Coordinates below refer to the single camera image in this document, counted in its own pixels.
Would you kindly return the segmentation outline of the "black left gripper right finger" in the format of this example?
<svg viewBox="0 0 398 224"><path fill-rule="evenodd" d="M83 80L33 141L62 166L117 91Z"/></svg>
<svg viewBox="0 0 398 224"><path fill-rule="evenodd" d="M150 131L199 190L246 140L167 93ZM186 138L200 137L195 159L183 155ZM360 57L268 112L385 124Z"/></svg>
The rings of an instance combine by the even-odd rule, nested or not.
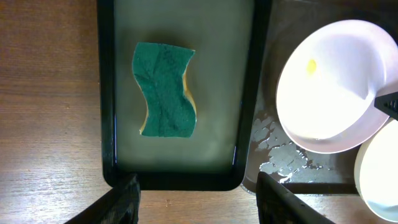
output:
<svg viewBox="0 0 398 224"><path fill-rule="evenodd" d="M261 224L334 224L265 172L257 176L256 202Z"/></svg>

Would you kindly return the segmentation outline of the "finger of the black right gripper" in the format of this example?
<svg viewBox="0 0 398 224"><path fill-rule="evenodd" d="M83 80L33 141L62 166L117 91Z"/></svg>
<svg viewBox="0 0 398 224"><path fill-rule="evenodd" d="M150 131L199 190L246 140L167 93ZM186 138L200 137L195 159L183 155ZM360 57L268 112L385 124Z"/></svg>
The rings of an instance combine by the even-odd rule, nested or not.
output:
<svg viewBox="0 0 398 224"><path fill-rule="evenodd" d="M376 97L374 107L390 118L398 120L398 92Z"/></svg>

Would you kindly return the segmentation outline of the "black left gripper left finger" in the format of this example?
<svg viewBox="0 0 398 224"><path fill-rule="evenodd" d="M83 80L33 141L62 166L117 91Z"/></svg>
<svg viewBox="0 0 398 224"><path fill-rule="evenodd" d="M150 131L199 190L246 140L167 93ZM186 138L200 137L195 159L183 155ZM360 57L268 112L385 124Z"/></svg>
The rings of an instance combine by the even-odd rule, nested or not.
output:
<svg viewBox="0 0 398 224"><path fill-rule="evenodd" d="M140 199L137 175L131 174L67 223L138 224Z"/></svg>

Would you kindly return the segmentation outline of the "pink plate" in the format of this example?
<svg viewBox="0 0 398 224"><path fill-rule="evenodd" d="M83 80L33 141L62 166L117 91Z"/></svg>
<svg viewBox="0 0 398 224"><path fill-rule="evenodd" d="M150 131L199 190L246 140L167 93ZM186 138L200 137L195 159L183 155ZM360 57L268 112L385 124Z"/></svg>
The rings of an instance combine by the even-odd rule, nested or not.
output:
<svg viewBox="0 0 398 224"><path fill-rule="evenodd" d="M301 148L334 154L367 141L387 122L376 98L397 91L397 43L382 27L343 20L311 33L278 80L276 108Z"/></svg>

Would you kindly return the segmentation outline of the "cream white plate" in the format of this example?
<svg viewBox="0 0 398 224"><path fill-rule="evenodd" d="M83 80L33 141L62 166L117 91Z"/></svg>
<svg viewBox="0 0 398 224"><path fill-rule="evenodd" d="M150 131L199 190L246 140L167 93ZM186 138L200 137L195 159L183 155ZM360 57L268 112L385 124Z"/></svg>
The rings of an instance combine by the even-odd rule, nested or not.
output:
<svg viewBox="0 0 398 224"><path fill-rule="evenodd" d="M375 215L397 222L397 120L389 119L361 145L354 163L354 182Z"/></svg>

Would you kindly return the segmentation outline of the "green and yellow sponge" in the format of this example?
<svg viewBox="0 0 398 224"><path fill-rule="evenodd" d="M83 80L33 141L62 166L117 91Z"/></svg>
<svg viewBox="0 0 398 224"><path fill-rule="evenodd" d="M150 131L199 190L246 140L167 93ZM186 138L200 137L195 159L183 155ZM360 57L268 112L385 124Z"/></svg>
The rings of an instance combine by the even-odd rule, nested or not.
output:
<svg viewBox="0 0 398 224"><path fill-rule="evenodd" d="M147 108L141 135L189 138L193 134L197 111L186 71L194 54L192 49L174 45L137 43L132 72Z"/></svg>

